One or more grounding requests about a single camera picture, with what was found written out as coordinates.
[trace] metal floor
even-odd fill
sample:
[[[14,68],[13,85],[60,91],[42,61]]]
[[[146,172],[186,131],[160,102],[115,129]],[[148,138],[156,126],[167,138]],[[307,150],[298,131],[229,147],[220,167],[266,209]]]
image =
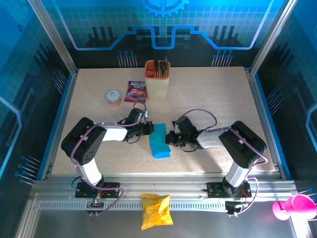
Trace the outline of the metal floor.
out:
[[[142,211],[40,211],[32,238],[293,238],[291,221],[276,219],[273,202],[257,202],[239,218],[218,212],[171,211],[172,226],[142,231]]]

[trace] blue sponge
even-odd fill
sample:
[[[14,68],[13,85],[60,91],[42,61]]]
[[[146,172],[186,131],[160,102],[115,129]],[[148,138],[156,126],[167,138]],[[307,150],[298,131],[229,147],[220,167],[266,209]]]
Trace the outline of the blue sponge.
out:
[[[149,137],[150,148],[155,159],[170,157],[169,145],[167,145],[164,141],[166,134],[167,132],[165,123],[154,124],[154,132]]]

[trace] white cable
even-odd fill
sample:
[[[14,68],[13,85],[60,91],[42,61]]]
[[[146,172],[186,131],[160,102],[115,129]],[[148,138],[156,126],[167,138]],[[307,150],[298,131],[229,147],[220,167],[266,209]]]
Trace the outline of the white cable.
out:
[[[256,177],[250,177],[250,178],[246,178],[246,181],[248,181],[249,179],[254,179],[254,180],[257,182],[257,191],[256,191],[256,194],[255,194],[253,200],[250,202],[250,204],[249,204],[244,210],[242,210],[242,211],[237,212],[237,213],[234,214],[236,217],[237,217],[239,214],[241,214],[241,213],[247,211],[247,210],[251,207],[251,205],[254,203],[254,201],[255,201],[255,199],[256,199],[256,197],[257,197],[257,195],[258,195],[258,192],[259,192],[259,181],[258,181],[258,179],[257,179]]]

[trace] gear logo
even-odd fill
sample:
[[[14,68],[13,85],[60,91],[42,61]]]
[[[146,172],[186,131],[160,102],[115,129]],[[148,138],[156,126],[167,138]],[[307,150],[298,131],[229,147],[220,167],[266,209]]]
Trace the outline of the gear logo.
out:
[[[185,4],[189,3],[188,0],[139,0],[139,2],[149,14],[154,13],[155,16],[162,17],[172,16],[172,13],[177,14],[180,9],[184,9]]]
[[[5,7],[15,21],[25,21],[29,14],[27,0],[0,0],[0,6]]]

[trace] aluminum frame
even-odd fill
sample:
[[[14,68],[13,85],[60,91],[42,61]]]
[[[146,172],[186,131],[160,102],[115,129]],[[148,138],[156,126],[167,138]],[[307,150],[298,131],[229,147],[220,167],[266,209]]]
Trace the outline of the aluminum frame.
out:
[[[43,3],[41,2],[41,0],[28,0],[28,2],[31,5],[32,9],[34,10],[36,16],[38,17],[40,23],[45,29],[53,45],[55,46],[61,59],[64,61],[68,71],[71,73],[72,76],[76,76],[77,68],[75,66],[75,63],[73,59],[71,58],[63,40],[61,39]]]
[[[140,206],[134,207],[129,204],[140,203],[142,193],[170,194],[172,209],[187,211],[213,211],[224,212],[221,207],[213,209],[207,208],[212,204],[223,204],[225,200],[234,199],[213,199],[208,198],[207,192],[202,191],[206,188],[206,182],[220,182],[223,177],[213,173],[184,174],[176,175],[147,175],[147,174],[116,174],[104,175],[106,181],[116,181],[125,188],[125,194],[121,200],[123,208],[121,210],[141,209]],[[266,176],[265,173],[252,174],[259,176],[260,191],[256,201],[286,200],[296,193],[296,187],[291,180],[275,180],[273,176]],[[25,207],[16,238],[29,238],[36,228],[37,218],[41,210],[87,210],[87,204],[91,199],[75,198],[75,189],[70,184],[73,177],[52,177],[45,181],[35,181],[30,199]],[[251,190],[254,194],[256,190],[255,182],[251,182]],[[110,204],[114,199],[101,201]],[[178,208],[175,204],[191,204],[188,207]],[[206,204],[204,207],[194,208],[197,204]]]
[[[258,114],[259,114],[259,118],[260,118],[260,121],[262,124],[264,135],[266,137],[267,145],[268,145],[270,152],[271,152],[271,155],[272,155],[273,162],[274,162],[274,164],[277,165],[281,178],[283,180],[286,180],[287,177],[290,177],[290,176],[289,176],[289,174],[286,176],[285,171],[283,169],[281,157],[280,157],[280,154],[278,152],[276,142],[274,140],[273,131],[272,131],[272,128],[269,124],[267,114],[265,112],[264,103],[261,99],[259,86],[258,86],[254,76],[250,75],[248,71],[246,71],[246,74],[247,74],[247,78],[249,81],[251,92],[252,92],[252,95],[254,98],[254,102],[255,102],[256,108],[258,110]]]
[[[294,6],[296,5],[297,0],[289,0],[286,4],[284,4],[283,8],[281,9],[278,17],[276,17],[274,26],[271,28],[269,33],[267,34],[267,37],[262,44],[259,52],[257,53],[251,67],[250,67],[250,75],[254,76],[261,64],[263,63],[266,55],[268,54],[269,50],[271,49],[274,41],[278,37],[279,33],[282,30],[282,27],[284,26],[286,20],[288,19],[289,15],[291,14]]]
[[[72,76],[68,79],[66,84],[65,91],[54,120],[53,128],[51,130],[48,145],[45,149],[37,180],[45,180],[52,171],[76,80],[77,75],[75,77]]]
[[[32,8],[34,9],[36,15],[38,16],[40,22],[45,28],[47,34],[51,38],[53,44],[55,45],[58,53],[61,55],[69,71],[75,75],[77,69],[63,44],[52,20],[50,19],[47,11],[45,10],[43,4],[40,0],[28,0]],[[256,56],[252,66],[251,66],[251,77],[249,77],[249,83],[251,91],[253,93],[256,106],[258,109],[259,117],[261,119],[262,126],[264,128],[265,136],[268,140],[268,144],[272,153],[274,162],[279,168],[279,172],[262,172],[262,173],[252,173],[251,175],[259,177],[260,182],[260,192],[259,197],[256,201],[272,201],[272,200],[286,200],[289,196],[296,194],[296,187],[291,180],[278,180],[280,177],[285,179],[285,174],[281,165],[279,164],[279,156],[276,149],[276,144],[270,130],[270,126],[265,117],[263,103],[261,104],[261,97],[259,95],[257,84],[254,80],[254,75],[259,69],[261,63],[266,57],[269,49],[271,48],[273,42],[278,36],[282,26],[284,25],[287,17],[292,11],[297,0],[290,0],[280,13],[279,18],[276,20],[275,26],[270,31],[269,36],[262,45],[259,53]],[[66,107],[67,100],[70,101],[71,96],[68,96],[65,104]],[[53,156],[50,154],[49,164],[53,162]],[[203,192],[202,189],[206,188],[206,182],[220,182],[225,176],[224,173],[205,173],[205,174],[112,174],[104,175],[107,181],[120,182],[121,185],[126,189],[125,195],[122,202],[133,202],[140,200],[140,194],[145,192],[154,192],[156,194],[171,194],[171,202],[177,201],[217,201],[224,199],[208,199],[207,193]],[[29,238],[32,237],[32,233],[36,228],[36,221],[39,216],[39,211],[44,209],[41,207],[43,202],[50,202],[50,204],[61,204],[61,203],[72,203],[72,202],[88,202],[89,199],[78,199],[74,198],[74,189],[70,187],[73,177],[56,177],[48,174],[47,177],[43,177],[45,181],[36,181],[32,187],[30,198],[26,204],[24,213],[18,231],[16,233],[16,238]],[[256,185],[254,182],[250,181],[251,190],[254,192]],[[60,207],[56,206],[52,209],[59,210]],[[308,222],[299,223],[299,221],[292,219],[294,229],[296,230],[297,237],[301,237],[299,227],[305,225],[307,233],[304,237],[310,238],[312,234],[310,232]]]

